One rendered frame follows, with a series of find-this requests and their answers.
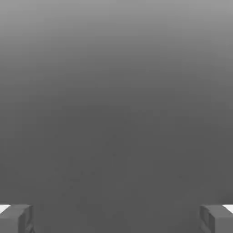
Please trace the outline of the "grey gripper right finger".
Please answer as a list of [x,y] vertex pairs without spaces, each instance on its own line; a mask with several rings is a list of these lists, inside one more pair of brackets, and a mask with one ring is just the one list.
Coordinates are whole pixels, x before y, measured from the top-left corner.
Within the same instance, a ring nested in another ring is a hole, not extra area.
[[199,219],[202,233],[233,233],[233,204],[201,205]]

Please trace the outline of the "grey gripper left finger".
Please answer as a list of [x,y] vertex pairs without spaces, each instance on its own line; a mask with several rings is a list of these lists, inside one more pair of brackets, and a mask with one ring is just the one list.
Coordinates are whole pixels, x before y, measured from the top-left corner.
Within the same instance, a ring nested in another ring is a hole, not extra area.
[[35,233],[33,205],[0,204],[0,233]]

